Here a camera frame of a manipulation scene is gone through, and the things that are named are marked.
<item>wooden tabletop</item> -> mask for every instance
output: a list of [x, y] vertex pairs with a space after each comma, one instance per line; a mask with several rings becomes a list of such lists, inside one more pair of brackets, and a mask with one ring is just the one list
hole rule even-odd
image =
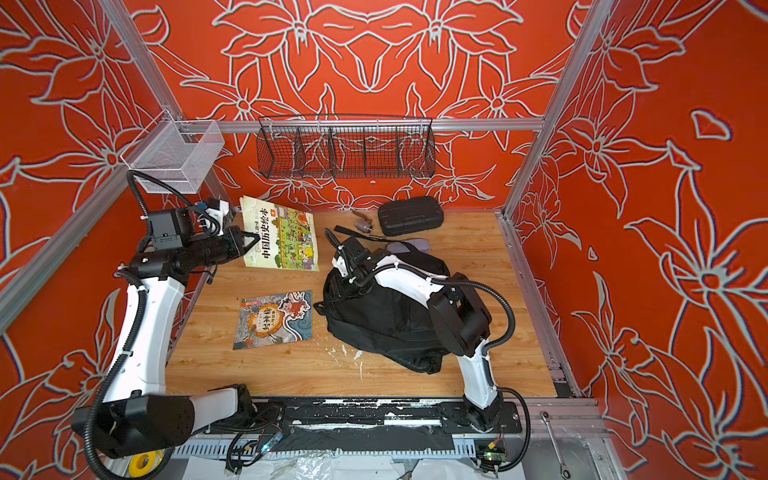
[[[168, 393], [197, 394], [233, 383], [246, 383], [255, 396], [460, 396], [462, 374], [455, 356], [443, 359], [434, 375], [411, 372], [373, 353], [358, 353], [326, 328], [326, 319], [313, 311], [312, 339], [283, 345], [234, 350], [240, 300], [256, 296], [312, 290], [313, 302], [323, 296], [333, 249], [323, 228], [353, 228], [351, 213], [316, 213], [319, 272], [246, 267], [235, 260], [219, 267], [206, 285], [166, 368]], [[374, 218], [374, 233], [380, 233]], [[346, 238], [337, 235], [341, 240]], [[523, 396], [555, 396], [549, 371], [525, 302], [509, 262], [498, 221], [493, 213], [446, 213], [435, 230], [408, 235], [432, 244], [431, 255], [443, 259], [451, 273], [464, 273], [500, 292], [517, 318], [515, 336], [491, 351], [496, 382]], [[371, 251], [382, 243], [363, 241]], [[491, 311], [492, 339], [507, 328], [504, 311], [480, 292]]]

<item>red floral wallpaper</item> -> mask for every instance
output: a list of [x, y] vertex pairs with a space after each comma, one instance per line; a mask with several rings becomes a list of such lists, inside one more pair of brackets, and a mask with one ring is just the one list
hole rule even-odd
[[768, 9], [616, 2], [515, 211], [630, 478], [768, 475]]
[[[0, 87], [1, 290], [160, 109], [90, 0], [0, 0]], [[135, 251], [140, 214], [123, 194], [0, 337], [0, 478], [86, 469], [69, 420], [111, 361], [125, 308], [111, 275]]]
[[[518, 118], [543, 115], [589, 3], [584, 0], [183, 2], [127, 0], [188, 118], [287, 114]], [[267, 180], [253, 135], [227, 141], [217, 173], [243, 194], [314, 209], [433, 195], [500, 207], [532, 132], [439, 135], [429, 180]]]
[[160, 110], [95, 0], [0, 1], [0, 290]]

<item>backpack strap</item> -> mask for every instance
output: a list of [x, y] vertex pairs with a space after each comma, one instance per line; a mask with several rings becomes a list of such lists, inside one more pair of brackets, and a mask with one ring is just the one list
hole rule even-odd
[[363, 240], [370, 240], [372, 242], [386, 242], [391, 243], [392, 240], [387, 240], [384, 237], [378, 237], [376, 235], [363, 235], [362, 233], [358, 233], [354, 230], [350, 230], [349, 228], [341, 227], [339, 225], [336, 225], [333, 228], [334, 232], [344, 233], [345, 235], [350, 235], [351, 237], [357, 237], [362, 238]]

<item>children's book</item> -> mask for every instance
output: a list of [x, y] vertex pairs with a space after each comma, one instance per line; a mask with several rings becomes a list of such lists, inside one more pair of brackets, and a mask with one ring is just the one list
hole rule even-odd
[[235, 350], [312, 338], [312, 290], [243, 299]]
[[251, 197], [241, 197], [240, 206], [245, 231], [261, 236], [245, 255], [246, 266], [319, 270], [312, 214]]

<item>white paint stain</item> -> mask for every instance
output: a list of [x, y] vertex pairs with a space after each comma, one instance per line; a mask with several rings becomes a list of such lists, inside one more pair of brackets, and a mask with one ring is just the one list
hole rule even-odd
[[333, 359], [334, 362], [339, 363], [339, 360], [337, 360], [336, 357], [331, 352], [328, 352], [328, 355], [331, 355], [331, 358]]

